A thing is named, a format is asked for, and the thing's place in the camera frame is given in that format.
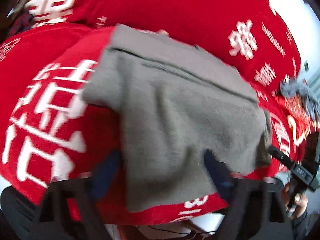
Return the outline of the person's right hand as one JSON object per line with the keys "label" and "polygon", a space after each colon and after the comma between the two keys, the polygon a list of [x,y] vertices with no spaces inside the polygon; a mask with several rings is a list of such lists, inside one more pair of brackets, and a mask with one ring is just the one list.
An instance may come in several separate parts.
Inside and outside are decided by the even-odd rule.
{"label": "person's right hand", "polygon": [[[288,204],[290,202],[289,188],[290,188],[290,185],[289,185],[289,183],[287,183],[281,192],[281,196],[282,196],[282,199],[283,199],[283,202],[285,204],[286,209],[288,209]],[[305,211],[307,209],[307,205],[308,205],[307,196],[305,194],[300,194],[300,193],[296,194],[295,198],[294,198],[294,205],[296,207],[294,208],[293,211],[291,211],[291,216],[289,216],[289,218],[291,220],[295,220],[295,219],[301,217],[305,213]]]}

